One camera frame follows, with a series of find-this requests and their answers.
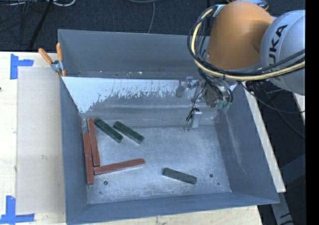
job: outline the dark background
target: dark background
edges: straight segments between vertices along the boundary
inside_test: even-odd
[[[306,0],[266,0],[272,16],[306,9]],[[55,52],[58,29],[147,33],[152,22],[153,3],[128,0],[76,0],[68,7],[53,5],[37,39],[29,44],[47,2],[32,0],[21,5],[0,1],[0,51],[34,51],[39,47]],[[150,33],[188,35],[199,15],[210,5],[224,0],[160,0],[155,2],[155,14]],[[305,154],[305,125],[298,113],[293,94],[272,85],[257,87],[255,95],[280,168]],[[288,111],[278,112],[268,106]],[[286,185],[284,194],[294,223],[306,224],[306,178],[300,175]],[[270,205],[259,206],[264,225],[275,225]]]

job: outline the red wooden block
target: red wooden block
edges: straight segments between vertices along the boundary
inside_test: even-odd
[[[89,185],[94,184],[93,161],[89,133],[83,134],[86,178]]]
[[[100,166],[100,155],[99,155],[99,150],[98,150],[98,144],[96,142],[94,120],[92,118],[88,118],[87,121],[88,121],[88,128],[89,128],[90,139],[91,139],[93,166],[98,167],[98,166]]]
[[[112,173],[112,172],[129,169],[129,168],[133,168],[137,166],[142,166],[144,164],[145,164],[144,159],[134,159],[134,160],[124,161],[120,163],[114,163],[111,165],[95,167],[94,174],[96,175],[107,174],[107,173]]]

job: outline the dark green bar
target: dark green bar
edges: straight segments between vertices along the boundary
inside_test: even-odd
[[[184,174],[182,172],[172,170],[170,168],[165,168],[163,175],[165,175],[167,177],[171,177],[171,178],[176,179],[176,180],[180,180],[180,181],[185,182],[185,183],[190,183],[190,184],[195,184],[197,181],[197,178],[195,176],[187,175],[187,174]]]
[[[134,140],[136,143],[140,144],[144,140],[144,137],[142,135],[138,134],[137,132],[125,126],[123,123],[119,121],[115,122],[113,127],[121,133],[123,133],[124,135],[126,135],[127,137],[129,137],[130,139]]]
[[[122,141],[123,136],[119,134],[116,130],[114,130],[111,126],[107,125],[100,118],[94,119],[94,124],[104,133],[113,138],[117,143],[120,143]]]

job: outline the black cable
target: black cable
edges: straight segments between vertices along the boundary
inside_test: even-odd
[[[296,114],[296,113],[300,113],[300,112],[290,112],[290,111],[284,111],[284,110],[280,110],[280,109],[277,109],[275,107],[271,107],[269,106],[268,104],[266,104],[265,102],[263,102],[262,100],[260,100],[258,97],[256,97],[254,94],[252,94],[247,88],[246,86],[241,82],[241,81],[238,81],[238,83],[243,86],[243,88],[250,94],[252,95],[256,100],[258,100],[260,103],[264,104],[265,106],[267,106],[268,108],[270,109],[273,109],[273,110],[276,110],[276,111],[280,111],[282,113],[292,113],[292,114]]]
[[[290,60],[295,59],[296,57],[298,57],[298,56],[304,54],[305,52],[306,52],[306,49],[300,50],[300,51],[294,53],[293,55],[291,55],[291,56],[289,56],[289,57],[287,57],[287,58],[285,58],[285,59],[283,59],[283,60],[281,60],[281,61],[279,61],[279,62],[277,62],[277,63],[274,63],[274,64],[272,64],[272,65],[270,65],[270,66],[268,66],[268,67],[265,67],[265,68],[258,69],[258,70],[256,70],[256,71],[257,71],[257,72],[258,72],[258,71],[267,71],[267,70],[269,70],[269,69],[275,68],[275,67],[277,67],[277,66],[279,66],[279,65],[282,65],[282,64],[284,64],[284,63],[286,63],[286,62],[289,62]]]
[[[265,90],[263,89],[264,94],[266,95],[266,97],[270,100],[270,103],[272,104],[272,106],[274,108],[276,108],[277,113],[279,114],[279,116],[285,121],[285,123],[297,134],[299,135],[301,138],[306,138],[303,134],[301,134],[299,131],[297,131],[288,121],[287,119],[281,114],[280,110],[277,109],[277,107],[275,106],[275,104],[273,103],[273,101],[270,99],[269,95],[267,94],[267,92],[265,92]]]
[[[49,10],[50,10],[52,4],[53,4],[53,0],[49,0],[49,3],[47,5],[47,7],[45,8],[45,11],[44,11],[44,13],[42,15],[42,18],[41,18],[40,22],[38,23],[37,27],[35,28],[34,33],[32,35],[32,38],[30,39],[29,50],[32,49],[32,47],[33,47],[33,45],[34,45],[34,43],[35,43],[35,41],[37,39],[37,36],[38,36],[38,34],[39,34],[39,32],[40,32],[40,30],[42,28],[44,20],[46,19],[46,16],[49,13]]]
[[[197,108],[195,108],[196,100],[198,99],[199,95],[203,93],[203,91],[205,90],[205,88],[206,88],[206,83],[205,83],[205,85],[203,86],[202,90],[196,95],[195,99],[193,100],[192,109],[190,110],[188,116],[186,117],[186,121],[189,121],[189,119],[190,119],[191,116],[192,116],[192,112],[197,109]]]

